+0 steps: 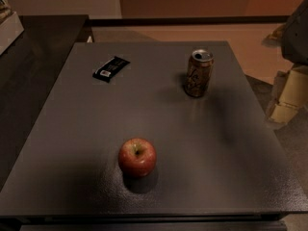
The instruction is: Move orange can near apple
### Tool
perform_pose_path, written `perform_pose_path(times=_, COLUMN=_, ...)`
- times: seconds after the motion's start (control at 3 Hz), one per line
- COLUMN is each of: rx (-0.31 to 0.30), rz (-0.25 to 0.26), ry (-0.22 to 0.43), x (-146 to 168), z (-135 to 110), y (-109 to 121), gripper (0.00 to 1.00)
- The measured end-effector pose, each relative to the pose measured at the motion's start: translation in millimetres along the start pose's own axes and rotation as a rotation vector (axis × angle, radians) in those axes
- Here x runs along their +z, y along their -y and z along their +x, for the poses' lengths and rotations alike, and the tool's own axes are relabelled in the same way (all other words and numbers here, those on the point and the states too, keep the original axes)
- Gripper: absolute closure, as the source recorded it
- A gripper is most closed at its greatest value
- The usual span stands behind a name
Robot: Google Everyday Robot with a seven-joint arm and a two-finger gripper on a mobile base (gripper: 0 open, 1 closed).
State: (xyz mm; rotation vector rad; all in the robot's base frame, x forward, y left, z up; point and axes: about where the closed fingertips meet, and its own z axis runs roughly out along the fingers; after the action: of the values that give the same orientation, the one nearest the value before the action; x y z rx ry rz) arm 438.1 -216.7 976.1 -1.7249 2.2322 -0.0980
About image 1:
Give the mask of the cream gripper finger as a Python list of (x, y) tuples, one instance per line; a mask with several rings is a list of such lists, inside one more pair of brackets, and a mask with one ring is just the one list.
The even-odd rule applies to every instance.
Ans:
[(284, 31), (285, 24), (281, 24), (262, 40), (262, 44), (266, 47), (280, 47)]
[(287, 125), (308, 103), (308, 66), (294, 64), (287, 71), (278, 71), (271, 98), (266, 108), (266, 123), (271, 129)]

